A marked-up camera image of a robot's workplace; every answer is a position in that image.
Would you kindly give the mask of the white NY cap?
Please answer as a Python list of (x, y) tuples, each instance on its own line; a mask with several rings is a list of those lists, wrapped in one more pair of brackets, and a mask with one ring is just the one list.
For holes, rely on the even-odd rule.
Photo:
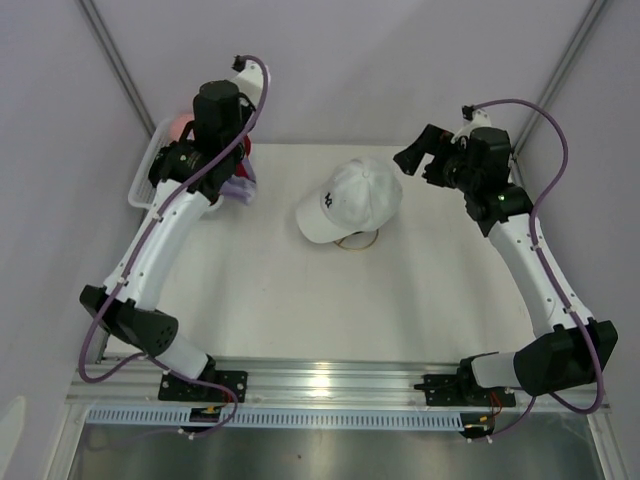
[(295, 210), (302, 235), (326, 244), (360, 232), (374, 232), (400, 209), (403, 189), (392, 165), (360, 157), (334, 169)]

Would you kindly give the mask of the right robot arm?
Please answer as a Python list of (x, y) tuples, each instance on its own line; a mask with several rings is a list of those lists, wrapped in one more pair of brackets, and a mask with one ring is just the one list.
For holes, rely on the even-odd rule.
[(470, 124), (455, 134), (429, 124), (393, 160), (427, 183), (463, 194), (469, 217), (500, 254), (521, 294), (534, 340), (515, 352), (461, 360), (457, 395), (477, 404), (499, 387), (532, 397), (603, 384), (604, 367), (618, 340), (609, 321), (597, 321), (561, 273), (545, 242), (527, 192), (510, 179), (506, 131)]

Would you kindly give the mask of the red cap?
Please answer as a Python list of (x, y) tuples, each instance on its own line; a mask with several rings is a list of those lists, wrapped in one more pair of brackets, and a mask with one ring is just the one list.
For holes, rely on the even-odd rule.
[(243, 159), (236, 166), (235, 175), (241, 178), (255, 180), (255, 173), (250, 162), (250, 153), (252, 148), (251, 140), (248, 136), (245, 136), (242, 143), (243, 147)]

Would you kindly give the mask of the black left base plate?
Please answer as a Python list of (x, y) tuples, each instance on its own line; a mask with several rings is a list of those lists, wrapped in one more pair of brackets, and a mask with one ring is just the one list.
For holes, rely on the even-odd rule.
[[(219, 370), (209, 383), (221, 385), (233, 392), (239, 403), (243, 403), (247, 390), (248, 373), (240, 370)], [(167, 402), (212, 402), (232, 403), (229, 393), (216, 388), (196, 385), (168, 373), (162, 376), (158, 399)]]

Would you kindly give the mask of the aluminium mounting rail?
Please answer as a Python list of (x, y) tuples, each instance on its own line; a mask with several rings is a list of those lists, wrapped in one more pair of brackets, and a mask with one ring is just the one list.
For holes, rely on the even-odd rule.
[[(219, 370), (248, 373), (245, 407), (349, 410), (425, 410), (414, 389), (425, 374), (453, 374), (454, 364), (221, 358)], [(66, 401), (76, 404), (153, 405), (162, 370), (134, 360), (97, 384), (74, 374)]]

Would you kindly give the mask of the aluminium frame post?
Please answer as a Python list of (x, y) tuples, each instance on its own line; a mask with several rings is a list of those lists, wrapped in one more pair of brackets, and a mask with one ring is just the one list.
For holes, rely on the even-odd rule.
[(103, 15), (94, 0), (76, 0), (78, 7), (89, 31), (105, 57), (117, 83), (131, 107), (134, 116), (140, 123), (146, 135), (151, 138), (156, 129), (156, 124), (148, 110), (148, 107), (124, 61), (113, 35), (104, 20)]
[[(613, 3), (614, 1), (608, 0), (588, 2), (585, 13), (581, 16), (580, 21), (572, 32), (537, 101), (534, 102), (539, 107), (550, 112), (550, 108), (568, 80), (569, 74)], [(528, 107), (527, 110), (528, 114), (525, 123), (515, 140), (514, 153), (516, 156), (522, 153), (542, 117), (536, 110)]]

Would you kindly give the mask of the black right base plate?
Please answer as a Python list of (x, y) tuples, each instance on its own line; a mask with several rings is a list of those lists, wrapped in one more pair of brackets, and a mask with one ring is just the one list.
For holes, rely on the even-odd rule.
[(469, 377), (458, 374), (425, 374), (413, 389), (424, 395), (427, 406), (433, 407), (516, 406), (515, 394), (504, 387), (480, 387)]

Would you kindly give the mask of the right aluminium frame post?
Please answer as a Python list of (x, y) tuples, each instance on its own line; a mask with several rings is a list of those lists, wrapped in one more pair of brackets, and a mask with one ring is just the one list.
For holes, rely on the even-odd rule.
[[(588, 2), (585, 13), (581, 16), (580, 21), (572, 32), (537, 101), (534, 102), (539, 107), (550, 112), (550, 108), (568, 80), (569, 74), (613, 3), (614, 1), (608, 0)], [(528, 114), (525, 123), (515, 140), (514, 153), (516, 156), (522, 153), (542, 117), (536, 110), (528, 107), (527, 110)]]

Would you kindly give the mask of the purple cap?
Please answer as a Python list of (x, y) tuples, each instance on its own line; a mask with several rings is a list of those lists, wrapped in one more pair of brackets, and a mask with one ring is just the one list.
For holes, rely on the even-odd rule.
[(257, 194), (257, 178), (255, 180), (241, 178), (235, 173), (222, 185), (220, 194), (225, 199), (236, 200), (244, 205), (253, 202)]

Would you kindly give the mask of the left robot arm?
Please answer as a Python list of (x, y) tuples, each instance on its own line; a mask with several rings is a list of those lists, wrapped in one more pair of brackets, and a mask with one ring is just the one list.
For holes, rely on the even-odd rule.
[(158, 308), (172, 265), (201, 217), (227, 200), (250, 204), (257, 179), (249, 133), (264, 107), (267, 86), (240, 80), (202, 85), (181, 132), (148, 148), (148, 180), (155, 195), (131, 245), (102, 285), (87, 285), (81, 305), (105, 330), (139, 356), (181, 379), (194, 400), (216, 388), (214, 359), (179, 332), (178, 320)]

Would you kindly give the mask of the left aluminium frame post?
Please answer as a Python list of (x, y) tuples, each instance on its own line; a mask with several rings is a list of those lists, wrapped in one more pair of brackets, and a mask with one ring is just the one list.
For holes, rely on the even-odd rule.
[(156, 129), (156, 124), (148, 110), (148, 107), (124, 61), (113, 35), (104, 20), (103, 15), (94, 0), (76, 0), (78, 7), (89, 31), (105, 57), (117, 83), (131, 107), (134, 116), (140, 123), (146, 135), (151, 138)]

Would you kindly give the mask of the pink cap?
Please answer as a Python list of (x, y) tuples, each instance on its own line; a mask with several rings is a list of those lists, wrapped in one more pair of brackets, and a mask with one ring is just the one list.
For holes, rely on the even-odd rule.
[(178, 141), (182, 136), (187, 124), (194, 120), (192, 113), (178, 115), (170, 124), (168, 136), (172, 141)]

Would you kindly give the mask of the white perforated plastic basket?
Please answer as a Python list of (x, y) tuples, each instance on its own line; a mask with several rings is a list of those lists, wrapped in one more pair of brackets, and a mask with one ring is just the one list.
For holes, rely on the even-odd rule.
[(148, 210), (153, 203), (155, 188), (148, 174), (159, 150), (171, 142), (169, 129), (172, 122), (171, 118), (166, 118), (159, 123), (142, 156), (127, 195), (128, 203), (134, 208)]

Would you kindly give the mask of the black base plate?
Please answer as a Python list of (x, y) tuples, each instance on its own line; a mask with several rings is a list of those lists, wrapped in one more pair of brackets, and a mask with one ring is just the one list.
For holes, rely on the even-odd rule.
[[(240, 370), (219, 370), (209, 383), (221, 385), (233, 392), (239, 403), (243, 403), (247, 390), (248, 373)], [(167, 402), (212, 402), (232, 403), (229, 393), (216, 388), (196, 385), (168, 373), (162, 376), (158, 399)]]
[(515, 394), (504, 387), (480, 387), (469, 377), (458, 374), (425, 374), (413, 389), (424, 395), (427, 406), (433, 407), (516, 406)]

